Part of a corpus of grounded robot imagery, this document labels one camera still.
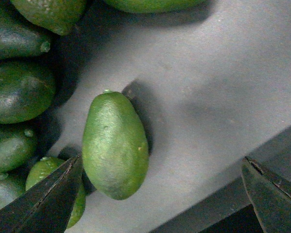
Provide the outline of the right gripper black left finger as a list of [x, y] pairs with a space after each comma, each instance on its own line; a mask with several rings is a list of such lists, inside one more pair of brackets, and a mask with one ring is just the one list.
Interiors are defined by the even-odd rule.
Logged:
[[69, 158], [0, 210], [0, 233], [63, 233], [79, 191], [82, 157]]

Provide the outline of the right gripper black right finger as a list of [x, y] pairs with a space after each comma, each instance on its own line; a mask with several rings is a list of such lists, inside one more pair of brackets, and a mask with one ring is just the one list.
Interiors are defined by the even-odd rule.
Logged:
[[265, 233], [291, 233], [291, 182], [246, 156], [241, 177]]

